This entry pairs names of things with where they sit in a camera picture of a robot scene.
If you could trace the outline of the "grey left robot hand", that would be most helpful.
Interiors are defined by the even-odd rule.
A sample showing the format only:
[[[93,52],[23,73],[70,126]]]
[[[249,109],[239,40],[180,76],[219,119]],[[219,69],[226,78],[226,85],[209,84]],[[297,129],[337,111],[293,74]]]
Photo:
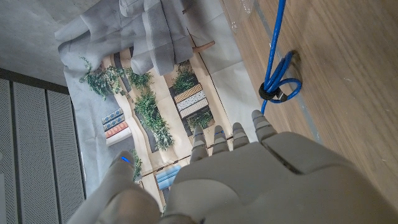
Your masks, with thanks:
[[[257,141],[239,123],[233,146],[215,128],[213,151],[201,128],[190,163],[177,173],[164,211],[131,180],[120,152],[71,223],[396,223],[397,210],[341,155],[296,133],[278,133],[252,112]]]

